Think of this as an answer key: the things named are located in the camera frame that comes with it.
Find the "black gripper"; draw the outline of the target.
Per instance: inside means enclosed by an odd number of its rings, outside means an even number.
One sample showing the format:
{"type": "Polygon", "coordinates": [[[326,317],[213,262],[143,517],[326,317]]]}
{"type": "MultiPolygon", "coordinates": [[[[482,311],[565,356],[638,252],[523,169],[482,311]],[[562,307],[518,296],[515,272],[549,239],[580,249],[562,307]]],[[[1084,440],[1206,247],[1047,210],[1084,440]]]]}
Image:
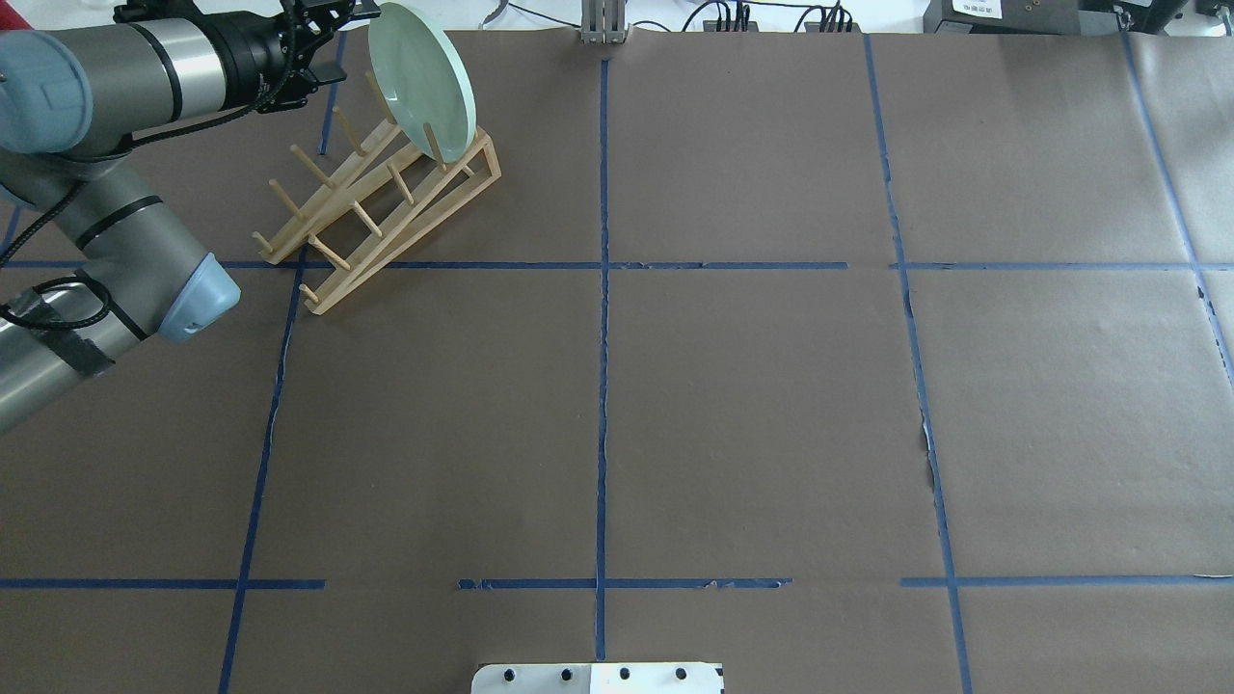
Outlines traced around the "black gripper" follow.
{"type": "Polygon", "coordinates": [[[255,104],[270,88],[275,91],[265,109],[304,107],[308,95],[347,79],[337,62],[313,61],[313,53],[328,43],[328,25],[383,14],[378,1],[291,1],[291,7],[290,17],[252,12],[204,17],[204,35],[225,70],[225,109],[255,104]]]}

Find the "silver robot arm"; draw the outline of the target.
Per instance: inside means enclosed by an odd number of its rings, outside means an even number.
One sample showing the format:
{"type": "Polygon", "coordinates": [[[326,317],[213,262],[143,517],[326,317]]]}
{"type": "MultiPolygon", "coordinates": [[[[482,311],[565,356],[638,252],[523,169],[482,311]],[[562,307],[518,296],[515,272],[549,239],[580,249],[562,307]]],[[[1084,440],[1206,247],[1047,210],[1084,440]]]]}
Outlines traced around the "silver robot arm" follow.
{"type": "Polygon", "coordinates": [[[346,78],[313,61],[375,1],[283,1],[205,14],[127,1],[106,26],[2,31],[2,198],[36,219],[2,262],[56,225],[84,264],[2,303],[2,430],[110,369],[152,335],[181,343],[241,290],[128,164],[133,149],[304,107],[346,78]]]}

